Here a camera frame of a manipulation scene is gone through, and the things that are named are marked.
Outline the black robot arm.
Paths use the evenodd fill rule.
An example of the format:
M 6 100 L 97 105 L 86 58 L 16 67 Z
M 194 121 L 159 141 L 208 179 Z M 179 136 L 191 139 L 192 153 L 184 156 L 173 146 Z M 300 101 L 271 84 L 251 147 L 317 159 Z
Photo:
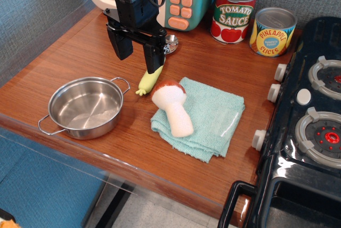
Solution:
M 115 0 L 117 12 L 106 9 L 107 32 L 116 56 L 124 60 L 133 53 L 132 42 L 143 46 L 148 73 L 165 62 L 166 29 L 157 21 L 165 0 Z

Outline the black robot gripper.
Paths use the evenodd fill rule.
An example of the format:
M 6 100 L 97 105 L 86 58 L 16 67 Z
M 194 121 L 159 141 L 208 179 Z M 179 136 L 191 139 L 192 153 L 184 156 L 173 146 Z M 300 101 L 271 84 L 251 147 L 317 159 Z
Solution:
M 166 30 L 157 22 L 158 0 L 115 0 L 117 11 L 106 9 L 107 32 L 116 56 L 124 60 L 133 53 L 135 41 L 143 45 L 149 74 L 164 65 Z

